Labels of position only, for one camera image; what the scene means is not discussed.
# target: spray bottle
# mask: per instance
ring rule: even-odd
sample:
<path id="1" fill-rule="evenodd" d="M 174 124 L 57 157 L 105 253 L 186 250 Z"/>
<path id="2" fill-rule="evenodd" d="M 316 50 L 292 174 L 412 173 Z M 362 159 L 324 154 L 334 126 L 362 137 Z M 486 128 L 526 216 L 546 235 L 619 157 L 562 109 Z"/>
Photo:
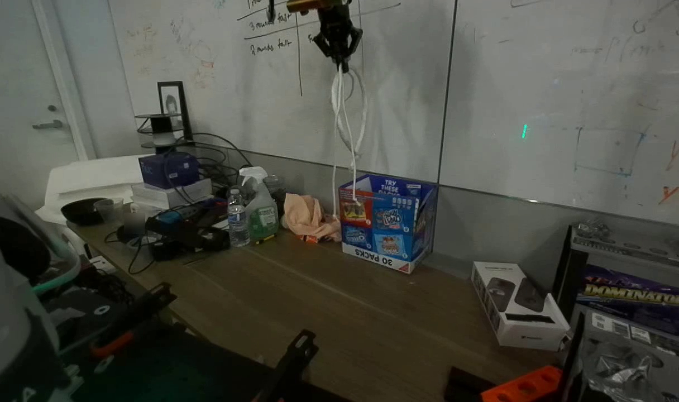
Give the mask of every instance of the spray bottle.
<path id="1" fill-rule="evenodd" d="M 263 244 L 272 239 L 279 230 L 277 204 L 265 187 L 268 173 L 258 165 L 238 169 L 240 185 L 253 193 L 250 204 L 245 205 L 250 225 L 247 236 L 253 244 Z"/>

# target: black frame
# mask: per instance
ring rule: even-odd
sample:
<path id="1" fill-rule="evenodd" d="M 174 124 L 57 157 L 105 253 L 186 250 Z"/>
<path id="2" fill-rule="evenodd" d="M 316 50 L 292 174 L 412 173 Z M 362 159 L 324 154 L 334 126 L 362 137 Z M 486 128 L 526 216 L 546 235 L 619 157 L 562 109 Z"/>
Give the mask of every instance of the black frame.
<path id="1" fill-rule="evenodd" d="M 174 92 L 174 98 L 179 101 L 181 115 L 170 115 L 164 109 L 162 93 L 167 93 L 167 92 Z M 187 116 L 187 103 L 186 103 L 183 80 L 160 80 L 158 82 L 158 106 L 160 106 L 160 115 L 181 116 L 183 140 L 191 143 L 191 128 L 189 128 L 189 116 Z"/>

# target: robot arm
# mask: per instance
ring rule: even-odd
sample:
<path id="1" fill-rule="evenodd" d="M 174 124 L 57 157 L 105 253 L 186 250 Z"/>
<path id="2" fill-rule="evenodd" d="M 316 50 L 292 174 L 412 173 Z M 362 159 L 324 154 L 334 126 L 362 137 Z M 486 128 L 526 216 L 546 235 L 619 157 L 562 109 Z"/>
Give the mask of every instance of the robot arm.
<path id="1" fill-rule="evenodd" d="M 291 13 L 316 12 L 318 34 L 313 40 L 341 72 L 349 72 L 349 59 L 362 40 L 362 30 L 354 30 L 349 15 L 351 2 L 353 0 L 287 0 Z M 268 19 L 269 23 L 274 20 L 274 0 L 268 4 Z"/>

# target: plastic bottle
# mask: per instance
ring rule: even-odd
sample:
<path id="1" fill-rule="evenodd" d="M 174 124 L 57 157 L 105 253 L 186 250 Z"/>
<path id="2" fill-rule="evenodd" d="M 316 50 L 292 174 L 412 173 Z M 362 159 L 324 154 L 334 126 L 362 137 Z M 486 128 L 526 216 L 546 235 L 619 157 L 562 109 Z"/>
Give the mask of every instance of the plastic bottle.
<path id="1" fill-rule="evenodd" d="M 250 187 L 253 193 L 253 199 L 247 204 L 247 218 L 250 218 L 247 236 L 253 244 L 268 242 L 277 235 L 279 227 L 277 204 L 263 184 L 268 173 L 263 168 L 245 168 L 240 169 L 240 176 L 244 176 L 244 187 Z"/>
<path id="2" fill-rule="evenodd" d="M 230 197 L 227 197 L 227 232 L 230 232 L 231 249 L 244 249 L 250 244 L 247 210 L 245 210 L 244 197 L 237 187 L 231 187 Z"/>

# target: table surface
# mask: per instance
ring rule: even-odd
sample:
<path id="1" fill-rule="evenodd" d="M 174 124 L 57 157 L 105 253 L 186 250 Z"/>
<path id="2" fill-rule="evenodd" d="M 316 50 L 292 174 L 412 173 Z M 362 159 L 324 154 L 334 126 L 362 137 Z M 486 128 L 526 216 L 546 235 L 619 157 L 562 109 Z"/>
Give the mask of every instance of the table surface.
<path id="1" fill-rule="evenodd" d="M 94 250 L 126 268 L 133 250 L 106 244 L 112 230 L 75 227 Z M 269 367 L 299 331 L 316 332 L 307 380 L 351 399 L 442 399 L 449 367 L 504 382 L 554 357 L 500 348 L 464 280 L 427 266 L 406 278 L 341 255 L 339 245 L 307 249 L 292 235 L 158 262 L 133 280 L 143 288 L 167 282 L 179 319 Z"/>

